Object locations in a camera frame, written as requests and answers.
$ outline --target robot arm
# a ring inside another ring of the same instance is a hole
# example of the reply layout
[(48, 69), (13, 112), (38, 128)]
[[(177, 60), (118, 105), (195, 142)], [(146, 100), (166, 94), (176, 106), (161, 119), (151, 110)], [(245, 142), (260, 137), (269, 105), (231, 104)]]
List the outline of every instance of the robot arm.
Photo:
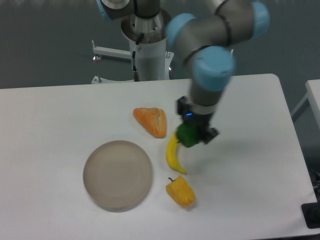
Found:
[(270, 24), (269, 12), (262, 3), (213, 0), (211, 4), (215, 6), (214, 16), (198, 20), (184, 13), (166, 28), (169, 45), (192, 79), (188, 97), (177, 101), (183, 123), (176, 135), (186, 147), (207, 144), (219, 134), (209, 122), (235, 69), (235, 60), (224, 47), (256, 38)]
[(96, 0), (106, 21), (134, 14), (130, 22), (122, 19), (121, 28), (135, 44), (141, 33), (142, 44), (167, 37), (182, 61), (192, 83), (188, 96), (177, 101), (183, 123), (176, 136), (186, 147), (207, 144), (219, 134), (210, 128), (210, 120), (235, 69), (235, 60), (224, 47), (259, 37), (270, 24), (268, 9), (260, 2), (206, 1), (214, 12), (212, 17), (198, 20), (184, 13), (167, 24), (170, 16), (160, 8), (160, 0)]
[(131, 14), (151, 19), (160, 12), (160, 0), (96, 0), (96, 3), (107, 22)]

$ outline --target black cable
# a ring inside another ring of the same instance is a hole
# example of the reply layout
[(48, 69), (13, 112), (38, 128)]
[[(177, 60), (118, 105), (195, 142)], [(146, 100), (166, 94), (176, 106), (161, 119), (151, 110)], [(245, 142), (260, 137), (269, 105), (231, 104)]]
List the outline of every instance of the black cable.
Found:
[[(139, 45), (142, 41), (142, 39), (144, 38), (145, 34), (144, 33), (140, 33), (140, 36), (138, 37), (138, 39), (136, 40), (135, 42), (135, 45)], [(133, 71), (137, 71), (137, 67), (136, 67), (136, 61), (135, 61), (135, 58), (136, 58), (136, 51), (133, 50), (132, 51), (132, 70)]]

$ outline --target white cylindrical robot base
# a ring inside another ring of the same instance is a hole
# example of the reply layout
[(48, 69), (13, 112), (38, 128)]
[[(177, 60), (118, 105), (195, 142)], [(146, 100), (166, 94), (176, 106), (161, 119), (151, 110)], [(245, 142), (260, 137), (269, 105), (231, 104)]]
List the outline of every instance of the white cylindrical robot base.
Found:
[[(132, 55), (136, 42), (128, 39)], [(135, 67), (140, 81), (155, 81), (165, 79), (166, 41), (155, 43), (140, 43), (135, 52)]]

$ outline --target metal bracket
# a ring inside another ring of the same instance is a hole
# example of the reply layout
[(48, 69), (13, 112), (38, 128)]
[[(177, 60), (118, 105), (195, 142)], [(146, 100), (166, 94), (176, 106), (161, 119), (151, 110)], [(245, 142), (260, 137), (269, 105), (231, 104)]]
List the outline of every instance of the metal bracket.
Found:
[(132, 80), (126, 80), (126, 81), (113, 81), (113, 80), (105, 79), (99, 76), (94, 76), (94, 78), (91, 81), (92, 84), (114, 84), (114, 83), (130, 83), (130, 82), (134, 82), (134, 80), (132, 79)]

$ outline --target yellow bell pepper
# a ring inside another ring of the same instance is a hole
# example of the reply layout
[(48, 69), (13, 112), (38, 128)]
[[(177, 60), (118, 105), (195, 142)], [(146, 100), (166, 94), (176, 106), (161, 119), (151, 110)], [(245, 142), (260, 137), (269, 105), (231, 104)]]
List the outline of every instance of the yellow bell pepper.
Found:
[(170, 197), (182, 207), (187, 207), (196, 200), (196, 195), (182, 176), (172, 180), (165, 188)]

